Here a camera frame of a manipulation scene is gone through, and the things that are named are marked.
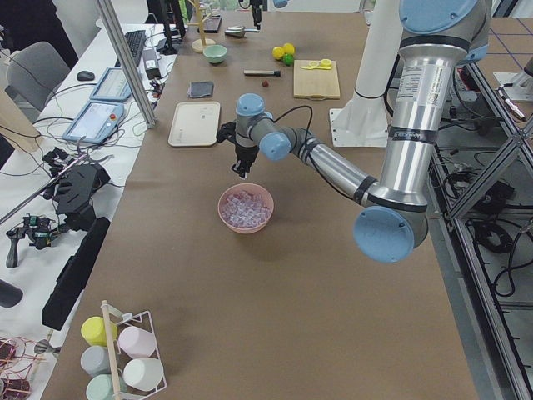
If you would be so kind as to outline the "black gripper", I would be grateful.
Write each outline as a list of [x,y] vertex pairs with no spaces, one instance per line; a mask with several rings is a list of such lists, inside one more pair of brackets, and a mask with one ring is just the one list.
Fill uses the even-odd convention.
[[256,161],[258,154],[258,146],[243,147],[240,144],[235,145],[235,153],[237,155],[236,163],[232,166],[232,171],[240,173],[241,179],[246,179],[252,164]]

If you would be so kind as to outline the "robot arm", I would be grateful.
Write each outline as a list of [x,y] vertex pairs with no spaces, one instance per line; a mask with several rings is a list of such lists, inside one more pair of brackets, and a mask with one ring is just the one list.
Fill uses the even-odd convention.
[[236,119],[218,141],[234,145],[233,170],[245,177],[258,154],[272,161],[289,154],[313,168],[337,191],[362,206],[353,236],[381,263],[395,263],[425,239],[422,188],[438,137],[454,70],[480,60],[488,48],[488,1],[379,1],[366,39],[352,99],[331,115],[337,147],[382,147],[373,177],[306,128],[283,127],[262,97],[239,97]]

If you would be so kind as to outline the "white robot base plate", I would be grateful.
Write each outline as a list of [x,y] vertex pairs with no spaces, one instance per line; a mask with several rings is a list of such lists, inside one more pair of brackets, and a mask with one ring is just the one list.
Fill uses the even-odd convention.
[[385,108],[332,108],[331,140],[337,148],[384,148],[388,138]]

